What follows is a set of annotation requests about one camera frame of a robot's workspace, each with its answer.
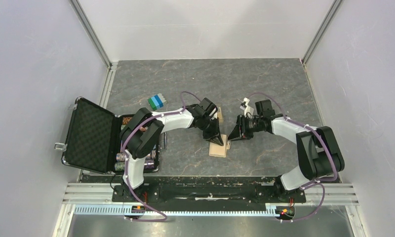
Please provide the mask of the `beige leather card holder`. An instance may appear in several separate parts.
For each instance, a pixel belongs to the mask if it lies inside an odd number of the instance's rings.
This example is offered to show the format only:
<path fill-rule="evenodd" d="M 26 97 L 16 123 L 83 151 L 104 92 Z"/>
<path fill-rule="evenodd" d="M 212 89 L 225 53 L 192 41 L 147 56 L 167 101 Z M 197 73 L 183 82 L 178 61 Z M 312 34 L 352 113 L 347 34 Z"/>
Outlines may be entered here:
<path fill-rule="evenodd" d="M 231 143 L 226 137 L 223 137 L 223 143 L 224 145 L 221 146 L 211 142 L 208 155 L 211 157 L 225 158 L 227 156 L 227 151 L 231 147 Z"/>

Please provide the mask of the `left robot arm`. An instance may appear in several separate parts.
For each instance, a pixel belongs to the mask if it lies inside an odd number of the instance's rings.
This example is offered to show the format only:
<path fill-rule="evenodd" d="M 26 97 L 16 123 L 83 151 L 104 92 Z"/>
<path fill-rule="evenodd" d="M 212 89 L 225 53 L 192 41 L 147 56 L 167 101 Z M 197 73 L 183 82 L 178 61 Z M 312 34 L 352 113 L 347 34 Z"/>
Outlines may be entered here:
<path fill-rule="evenodd" d="M 123 174 L 127 185 L 125 196 L 131 201 L 138 201 L 143 196 L 145 156 L 151 153 L 162 133 L 198 128 L 205 141 L 223 146 L 217 112 L 218 107 L 213 103 L 193 104 L 165 113 L 150 112 L 146 108 L 138 110 L 120 134 L 121 148 L 127 156 Z"/>

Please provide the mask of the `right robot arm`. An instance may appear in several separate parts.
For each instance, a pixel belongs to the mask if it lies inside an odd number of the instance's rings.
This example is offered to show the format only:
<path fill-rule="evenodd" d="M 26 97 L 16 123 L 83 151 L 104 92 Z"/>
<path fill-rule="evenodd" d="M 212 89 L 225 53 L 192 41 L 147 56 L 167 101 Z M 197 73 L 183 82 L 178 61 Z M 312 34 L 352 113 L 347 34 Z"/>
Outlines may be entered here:
<path fill-rule="evenodd" d="M 304 190 L 321 181 L 335 181 L 345 167 L 338 143 L 328 126 L 311 127 L 282 114 L 270 117 L 239 115 L 228 140 L 251 139 L 255 132 L 281 136 L 297 147 L 298 164 L 276 178 L 274 197 L 287 201 L 296 189 Z"/>

